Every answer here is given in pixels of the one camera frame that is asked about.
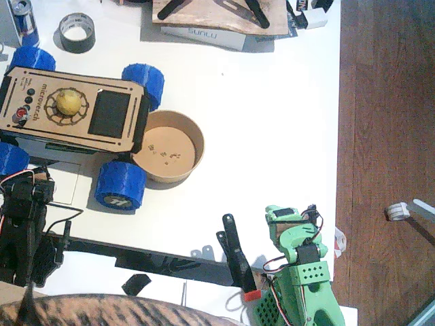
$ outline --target box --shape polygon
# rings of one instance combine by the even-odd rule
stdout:
[[[224,31],[222,29],[203,29],[199,27],[172,27],[162,26],[162,33],[195,39],[197,41],[223,46],[238,51],[243,49],[246,35]]]

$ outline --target black bracket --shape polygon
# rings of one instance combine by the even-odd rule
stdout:
[[[234,217],[231,214],[225,214],[222,217],[222,222],[225,231],[216,233],[216,236],[226,255],[228,267],[234,281],[233,286],[241,287],[245,293],[255,291],[257,287],[251,267],[242,252]]]

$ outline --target can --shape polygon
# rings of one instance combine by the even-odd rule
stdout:
[[[38,46],[39,35],[33,17],[30,0],[15,0],[12,2],[15,25],[21,38],[22,46]]]

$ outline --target black clamp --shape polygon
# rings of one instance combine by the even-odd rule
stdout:
[[[46,223],[46,205],[53,199],[54,182],[16,177],[7,180],[3,187],[0,280],[23,287],[31,280],[33,258]]]
[[[242,252],[234,217],[231,214],[225,214],[222,222],[225,231],[219,231],[216,236],[226,255],[234,282],[232,286],[242,288],[245,301],[256,300],[261,297],[261,290],[257,290],[251,267]]]

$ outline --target brown tabby fur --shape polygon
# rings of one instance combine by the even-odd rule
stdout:
[[[234,326],[204,312],[140,297],[79,294],[33,299],[31,289],[21,304],[0,306],[0,325]]]

